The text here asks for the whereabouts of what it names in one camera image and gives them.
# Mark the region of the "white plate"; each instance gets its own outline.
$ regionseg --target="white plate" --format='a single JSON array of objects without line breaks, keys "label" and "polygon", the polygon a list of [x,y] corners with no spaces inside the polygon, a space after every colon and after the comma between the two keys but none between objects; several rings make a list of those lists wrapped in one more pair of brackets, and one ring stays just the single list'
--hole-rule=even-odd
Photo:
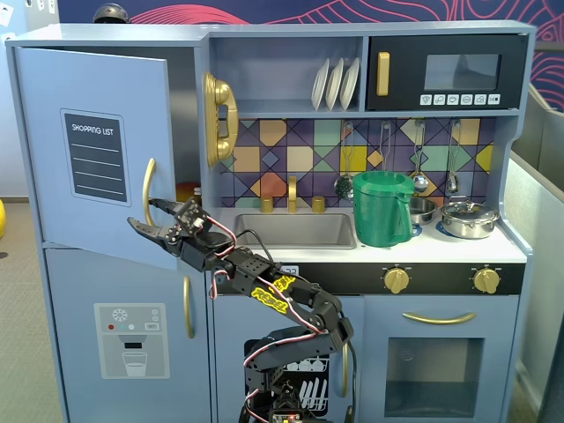
[{"label": "white plate", "polygon": [[349,104],[351,103],[351,98],[353,97],[354,87],[356,86],[356,80],[359,77],[360,60],[357,57],[352,62],[351,67],[345,74],[345,79],[343,80],[343,86],[341,87],[341,94],[339,100],[341,101],[341,107],[343,110],[347,110]]},{"label": "white plate", "polygon": [[317,72],[315,77],[314,89],[311,92],[311,103],[314,105],[314,109],[317,110],[321,104],[321,99],[323,98],[323,91],[325,91],[325,82],[327,82],[327,73],[329,72],[329,59],[325,60],[325,63]]},{"label": "white plate", "polygon": [[332,110],[333,106],[335,106],[338,88],[341,86],[341,78],[343,77],[344,64],[345,61],[343,60],[343,57],[338,59],[337,66],[335,66],[335,69],[333,69],[333,72],[329,77],[329,84],[327,84],[327,93],[325,94],[325,101],[327,102],[327,108],[329,110]]}]

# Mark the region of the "green pitcher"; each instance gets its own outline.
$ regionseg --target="green pitcher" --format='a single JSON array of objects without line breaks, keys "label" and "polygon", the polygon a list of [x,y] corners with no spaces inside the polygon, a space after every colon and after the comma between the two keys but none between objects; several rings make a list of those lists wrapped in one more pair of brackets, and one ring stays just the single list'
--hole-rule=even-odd
[{"label": "green pitcher", "polygon": [[415,190],[409,176],[374,171],[357,174],[354,223],[359,240],[371,247],[391,247],[412,238],[409,203]]}]

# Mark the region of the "purple wall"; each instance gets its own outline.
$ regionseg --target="purple wall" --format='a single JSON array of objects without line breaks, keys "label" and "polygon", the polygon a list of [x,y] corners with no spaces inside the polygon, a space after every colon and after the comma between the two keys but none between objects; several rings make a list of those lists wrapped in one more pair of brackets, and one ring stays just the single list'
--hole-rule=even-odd
[{"label": "purple wall", "polygon": [[[514,19],[538,26],[538,40],[564,41],[564,0],[118,0],[136,24],[321,24]],[[61,21],[90,22],[100,0],[59,0]],[[537,53],[532,82],[564,109],[564,54]]]}]

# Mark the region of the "geometric backsplash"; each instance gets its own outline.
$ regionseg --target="geometric backsplash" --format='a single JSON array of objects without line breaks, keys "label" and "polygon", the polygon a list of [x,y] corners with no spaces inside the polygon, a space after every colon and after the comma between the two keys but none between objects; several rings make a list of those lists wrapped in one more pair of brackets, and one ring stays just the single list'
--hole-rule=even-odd
[{"label": "geometric backsplash", "polygon": [[[421,171],[430,181],[422,194],[442,205],[449,193],[445,190],[449,161],[449,139],[452,120],[427,118],[425,142],[420,145]],[[345,122],[352,133],[345,133]],[[388,130],[391,127],[390,151]],[[386,169],[412,174],[415,169],[415,119],[313,120],[287,119],[240,121],[234,154],[221,161],[221,196],[224,207],[260,208],[260,197],[274,197],[275,207],[287,207],[287,181],[298,180],[298,207],[310,207],[312,197],[325,197],[327,207],[351,207],[335,194],[335,180],[345,172],[345,153],[349,155],[349,172]],[[495,118],[461,119],[452,142],[456,154],[457,196],[483,202],[492,159]]]}]

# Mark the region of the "sink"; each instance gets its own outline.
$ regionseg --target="sink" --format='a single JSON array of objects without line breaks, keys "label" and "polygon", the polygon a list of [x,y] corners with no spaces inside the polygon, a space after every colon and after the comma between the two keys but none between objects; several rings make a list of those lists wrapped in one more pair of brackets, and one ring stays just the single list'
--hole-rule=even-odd
[{"label": "sink", "polygon": [[[345,214],[240,214],[235,233],[254,229],[271,249],[354,249],[353,225]],[[238,238],[251,248],[259,244],[252,234]]]}]

